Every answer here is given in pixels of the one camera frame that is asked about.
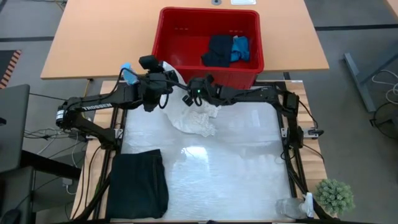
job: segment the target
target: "gray desk leg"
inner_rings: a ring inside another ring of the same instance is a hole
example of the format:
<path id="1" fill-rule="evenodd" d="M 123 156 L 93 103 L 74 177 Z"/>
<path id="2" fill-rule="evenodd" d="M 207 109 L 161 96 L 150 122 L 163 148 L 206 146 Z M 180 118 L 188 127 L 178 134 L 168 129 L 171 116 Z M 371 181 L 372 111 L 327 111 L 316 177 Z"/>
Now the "gray desk leg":
<path id="1" fill-rule="evenodd" d="M 356 87 L 362 96 L 362 100 L 366 106 L 368 112 L 374 112 L 376 107 L 373 100 L 369 94 L 369 90 L 366 86 L 366 82 L 372 79 L 374 75 L 380 72 L 383 68 L 388 66 L 391 62 L 398 58 L 398 41 L 395 42 L 388 49 L 383 51 L 382 54 L 378 56 L 375 62 L 369 64 L 366 68 L 359 71 L 350 53 L 344 54 L 344 59 L 347 63 L 349 71 L 354 78 Z"/>
<path id="2" fill-rule="evenodd" d="M 349 72 L 352 75 L 352 77 L 354 78 L 355 81 L 355 85 L 359 91 L 359 93 L 361 94 L 362 100 L 365 104 L 365 107 L 367 109 L 368 112 L 374 112 L 376 110 L 376 107 L 373 103 L 373 100 L 371 98 L 370 92 L 368 87 L 366 86 L 366 84 L 361 84 L 358 80 L 358 76 L 359 76 L 359 70 L 351 56 L 350 53 L 345 53 L 344 54 L 344 60 L 347 63 L 347 66 L 349 68 Z"/>
<path id="3" fill-rule="evenodd" d="M 21 167 L 26 166 L 32 166 L 36 170 L 73 180 L 78 180 L 81 172 L 79 168 L 22 150 Z"/>

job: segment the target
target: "red bin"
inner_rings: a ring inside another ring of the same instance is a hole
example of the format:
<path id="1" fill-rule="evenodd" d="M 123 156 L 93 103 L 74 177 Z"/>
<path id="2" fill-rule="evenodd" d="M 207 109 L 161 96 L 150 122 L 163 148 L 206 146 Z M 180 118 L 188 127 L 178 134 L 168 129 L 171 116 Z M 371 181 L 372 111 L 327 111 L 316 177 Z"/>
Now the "red bin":
<path id="1" fill-rule="evenodd" d="M 212 35 L 246 36 L 250 61 L 231 62 L 229 68 L 204 66 L 201 56 L 208 51 Z M 215 83 L 248 89 L 264 69 L 259 14 L 252 10 L 165 7 L 160 12 L 152 54 L 171 64 L 187 83 L 210 73 Z"/>

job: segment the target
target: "clear plastic sheet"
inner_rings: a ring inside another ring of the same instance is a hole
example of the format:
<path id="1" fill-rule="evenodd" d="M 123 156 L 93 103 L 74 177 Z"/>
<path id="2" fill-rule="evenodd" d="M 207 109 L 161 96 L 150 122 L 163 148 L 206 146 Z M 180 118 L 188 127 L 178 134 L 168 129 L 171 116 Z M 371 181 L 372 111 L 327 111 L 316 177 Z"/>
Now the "clear plastic sheet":
<path id="1" fill-rule="evenodd" d="M 275 209 L 291 194 L 271 105 L 222 107 L 206 138 L 175 129 L 159 107 L 131 110 L 126 121 L 122 153 L 162 152 L 170 199 L 160 220 L 288 220 Z"/>

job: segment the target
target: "black pants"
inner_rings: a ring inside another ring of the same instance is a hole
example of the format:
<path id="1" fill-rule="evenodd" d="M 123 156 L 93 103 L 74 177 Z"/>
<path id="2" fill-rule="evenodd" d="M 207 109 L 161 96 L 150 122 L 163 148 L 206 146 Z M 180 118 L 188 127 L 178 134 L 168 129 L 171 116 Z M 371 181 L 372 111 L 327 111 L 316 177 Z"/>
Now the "black pants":
<path id="1" fill-rule="evenodd" d="M 169 191 L 160 149 L 114 157 L 106 218 L 160 218 Z"/>

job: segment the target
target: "white cloth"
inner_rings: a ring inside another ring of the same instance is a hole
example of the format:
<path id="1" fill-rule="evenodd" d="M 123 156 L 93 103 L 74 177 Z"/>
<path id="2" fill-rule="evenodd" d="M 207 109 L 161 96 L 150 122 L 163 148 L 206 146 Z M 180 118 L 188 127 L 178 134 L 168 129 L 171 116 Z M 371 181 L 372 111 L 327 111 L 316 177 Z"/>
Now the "white cloth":
<path id="1" fill-rule="evenodd" d="M 176 69 L 167 62 L 163 63 L 163 68 L 166 71 L 174 70 L 178 76 L 178 82 L 186 85 L 182 76 Z M 221 108 L 209 104 L 207 101 L 202 100 L 202 105 L 197 106 L 192 104 L 187 106 L 182 98 L 187 92 L 177 86 L 173 87 L 173 93 L 169 95 L 167 106 L 163 112 L 167 115 L 172 125 L 178 130 L 189 134 L 201 134 L 204 137 L 209 135 L 214 136 L 216 129 L 214 124 L 210 122 L 210 118 L 217 117 L 218 110 Z M 164 105 L 166 95 L 160 98 L 160 104 Z"/>

